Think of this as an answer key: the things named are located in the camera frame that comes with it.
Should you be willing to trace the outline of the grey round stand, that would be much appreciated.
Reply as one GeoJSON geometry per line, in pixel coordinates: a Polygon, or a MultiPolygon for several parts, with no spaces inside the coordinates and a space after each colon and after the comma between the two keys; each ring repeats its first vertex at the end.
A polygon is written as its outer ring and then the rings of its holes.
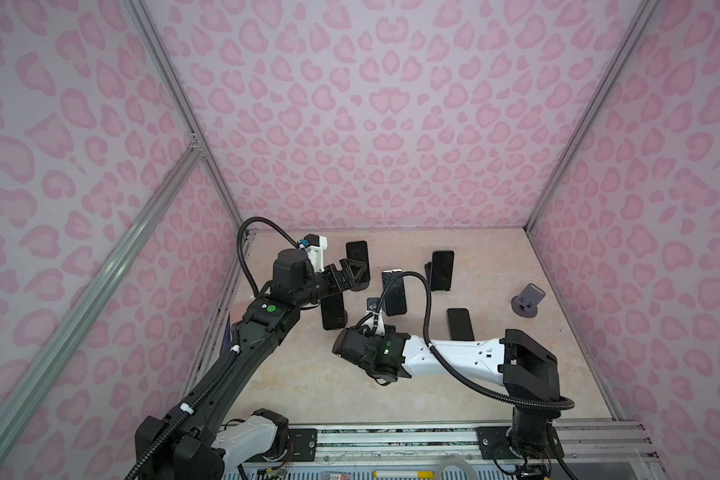
{"type": "Polygon", "coordinates": [[[527,284],[523,290],[511,299],[512,311],[522,318],[535,318],[539,304],[545,299],[546,292],[533,283],[527,284]]]}

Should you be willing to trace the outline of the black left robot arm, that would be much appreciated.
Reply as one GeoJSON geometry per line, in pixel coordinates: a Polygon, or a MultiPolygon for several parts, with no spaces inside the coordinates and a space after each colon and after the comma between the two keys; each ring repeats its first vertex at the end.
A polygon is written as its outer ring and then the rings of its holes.
{"type": "Polygon", "coordinates": [[[267,409],[233,426],[221,445],[215,441],[231,406],[298,323],[302,308],[355,287],[366,270],[362,261],[343,259],[317,271],[306,249],[281,251],[271,280],[232,325],[227,351],[163,418],[149,416],[139,425],[127,478],[219,479],[258,456],[286,458],[288,421],[267,409]]]}

